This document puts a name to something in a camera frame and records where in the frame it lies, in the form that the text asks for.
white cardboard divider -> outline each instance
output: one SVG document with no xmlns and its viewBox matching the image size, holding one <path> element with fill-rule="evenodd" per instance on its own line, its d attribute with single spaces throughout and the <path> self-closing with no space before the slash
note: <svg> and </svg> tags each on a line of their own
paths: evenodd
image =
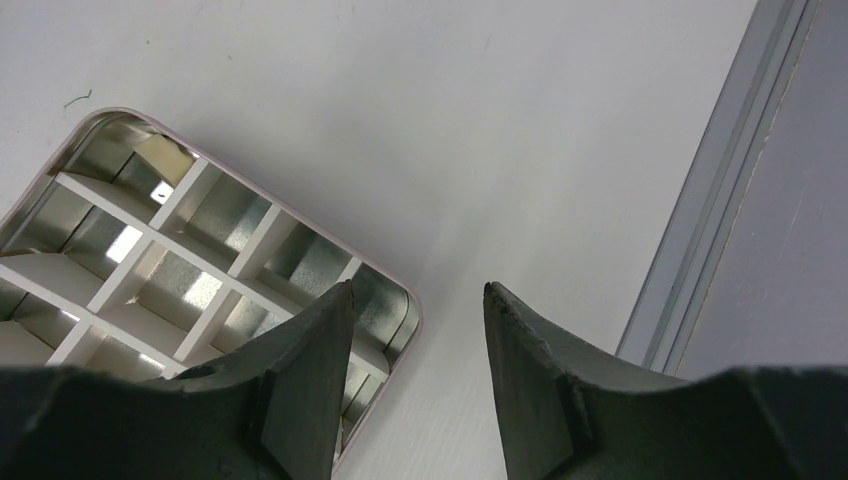
<svg viewBox="0 0 848 480">
<path fill-rule="evenodd" d="M 141 290 L 166 252 L 165 247 L 149 238 L 140 238 L 103 282 L 88 303 L 88 309 L 98 313 L 128 303 Z"/>
<path fill-rule="evenodd" d="M 235 278 L 256 277 L 296 226 L 294 217 L 271 205 L 228 273 Z"/>
<path fill-rule="evenodd" d="M 221 170 L 206 160 L 195 160 L 168 200 L 150 220 L 150 226 L 157 230 L 182 228 L 220 177 Z"/>
<path fill-rule="evenodd" d="M 47 361 L 47 365 L 83 367 L 104 339 L 105 335 L 94 329 L 88 320 L 80 320 Z"/>
<path fill-rule="evenodd" d="M 136 229 L 147 225 L 155 214 L 153 210 L 111 183 L 64 172 L 56 176 L 56 181 Z"/>
<path fill-rule="evenodd" d="M 221 286 L 177 348 L 174 358 L 184 361 L 195 355 L 202 347 L 208 346 L 240 299 L 241 295 L 238 292 L 230 287 Z"/>
</svg>

white table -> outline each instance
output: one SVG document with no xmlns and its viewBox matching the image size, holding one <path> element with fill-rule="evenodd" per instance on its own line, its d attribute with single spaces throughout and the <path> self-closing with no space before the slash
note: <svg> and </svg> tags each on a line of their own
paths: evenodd
<svg viewBox="0 0 848 480">
<path fill-rule="evenodd" d="M 484 282 L 614 350 L 755 2 L 530 3 L 0 0 L 0 208 L 152 115 L 420 296 L 338 478 L 503 479 Z"/>
</svg>

